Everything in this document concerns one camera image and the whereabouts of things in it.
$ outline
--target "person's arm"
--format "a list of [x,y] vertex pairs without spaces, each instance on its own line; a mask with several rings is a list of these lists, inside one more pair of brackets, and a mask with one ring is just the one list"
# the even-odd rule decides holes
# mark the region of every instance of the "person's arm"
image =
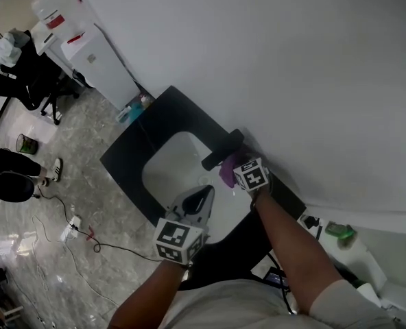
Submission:
[[185,270],[162,261],[156,271],[117,309],[108,329],[155,329],[173,302]]
[[301,312],[309,313],[321,292],[342,277],[318,241],[267,191],[259,193],[255,207]]

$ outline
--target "white sink basin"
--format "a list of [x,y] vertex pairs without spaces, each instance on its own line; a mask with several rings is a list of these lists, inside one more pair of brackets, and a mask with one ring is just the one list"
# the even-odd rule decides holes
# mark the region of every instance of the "white sink basin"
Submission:
[[156,152],[142,172],[142,182],[153,197],[167,210],[175,198],[199,185],[215,188],[215,199],[208,220],[209,239],[216,243],[249,213],[250,196],[239,186],[234,189],[218,176],[219,167],[208,172],[201,161],[211,151],[194,135],[177,133]]

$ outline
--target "person's left arm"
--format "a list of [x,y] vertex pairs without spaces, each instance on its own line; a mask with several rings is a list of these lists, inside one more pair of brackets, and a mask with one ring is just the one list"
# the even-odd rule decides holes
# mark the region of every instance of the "person's left arm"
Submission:
[[156,271],[117,309],[108,329],[157,329],[173,302],[185,270],[162,261]]

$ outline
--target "white cube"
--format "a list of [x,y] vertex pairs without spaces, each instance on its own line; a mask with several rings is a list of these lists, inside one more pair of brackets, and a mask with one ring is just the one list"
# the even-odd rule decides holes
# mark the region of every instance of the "white cube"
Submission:
[[268,184],[269,180],[263,168],[262,160],[255,158],[233,170],[240,187],[246,191],[253,191]]
[[187,265],[204,244],[205,231],[160,218],[153,242],[160,258]]

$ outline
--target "gray marble floor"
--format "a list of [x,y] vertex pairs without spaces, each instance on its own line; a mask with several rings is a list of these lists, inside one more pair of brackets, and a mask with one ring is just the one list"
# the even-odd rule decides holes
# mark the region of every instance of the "gray marble floor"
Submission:
[[[92,227],[100,241],[154,257],[154,228],[99,161],[124,130],[115,121],[117,111],[92,90],[78,100],[62,101],[61,107],[64,116],[56,127],[12,100],[0,121],[0,147],[14,151],[20,133],[39,140],[40,149],[32,157],[36,162],[51,167],[56,157],[64,161],[61,181],[43,193],[60,196],[69,218],[80,216],[81,228]],[[46,328],[52,322],[56,328],[106,328],[116,304],[156,263],[107,247],[97,254],[94,242],[82,235],[59,243],[66,225],[56,199],[0,201],[0,267],[7,267],[13,277],[5,288],[25,306],[24,317],[32,328],[43,328],[37,317]]]

